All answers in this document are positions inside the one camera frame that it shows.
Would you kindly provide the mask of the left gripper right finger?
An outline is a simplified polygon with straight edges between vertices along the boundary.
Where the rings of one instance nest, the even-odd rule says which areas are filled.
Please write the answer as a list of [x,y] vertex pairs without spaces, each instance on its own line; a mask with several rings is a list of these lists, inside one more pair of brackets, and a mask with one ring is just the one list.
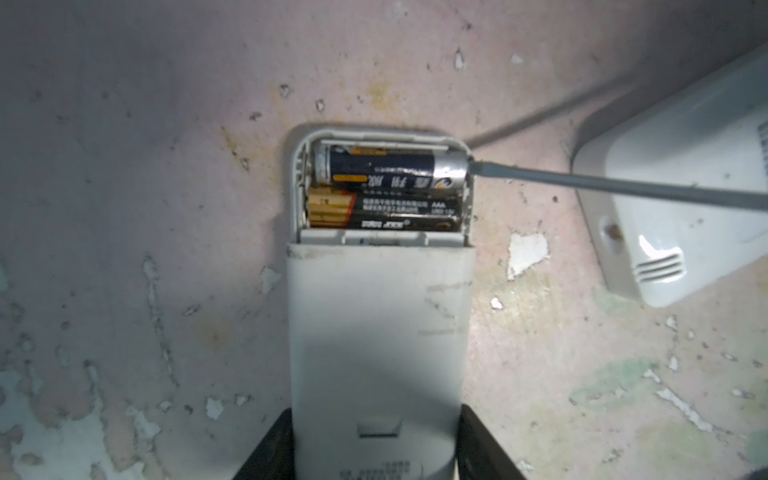
[[474,410],[463,404],[457,432],[460,480],[526,480]]

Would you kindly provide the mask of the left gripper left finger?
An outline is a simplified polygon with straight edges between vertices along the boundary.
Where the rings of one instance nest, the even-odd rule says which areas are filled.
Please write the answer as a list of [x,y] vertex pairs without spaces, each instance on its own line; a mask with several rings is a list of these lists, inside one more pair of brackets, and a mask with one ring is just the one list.
[[292,411],[285,409],[275,420],[233,480],[293,480],[294,431]]

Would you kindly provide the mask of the grey remote with teal buttons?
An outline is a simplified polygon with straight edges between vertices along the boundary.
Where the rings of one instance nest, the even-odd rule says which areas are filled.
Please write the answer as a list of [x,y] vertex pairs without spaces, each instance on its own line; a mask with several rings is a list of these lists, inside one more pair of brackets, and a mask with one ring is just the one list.
[[458,232],[312,228],[321,144],[472,153],[436,132],[317,126],[290,160],[287,244],[294,474],[299,479],[450,479],[476,252],[470,172],[453,191]]

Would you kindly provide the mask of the orange black screwdriver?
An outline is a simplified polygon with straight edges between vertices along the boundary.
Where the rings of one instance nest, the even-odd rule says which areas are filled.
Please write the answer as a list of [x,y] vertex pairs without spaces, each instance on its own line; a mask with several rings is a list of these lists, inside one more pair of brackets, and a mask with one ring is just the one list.
[[767,211],[767,195],[756,192],[683,187],[551,171],[524,169],[492,162],[474,161],[469,172],[484,178],[512,179],[546,185],[590,190],[645,199],[685,202],[706,206]]

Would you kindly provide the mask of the white remote control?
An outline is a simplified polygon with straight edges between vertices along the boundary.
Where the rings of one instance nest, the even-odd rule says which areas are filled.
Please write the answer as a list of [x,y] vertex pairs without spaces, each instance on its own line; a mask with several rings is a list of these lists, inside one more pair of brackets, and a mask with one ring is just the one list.
[[612,293],[666,307],[766,255],[765,47],[594,123],[572,170],[613,185],[578,193]]

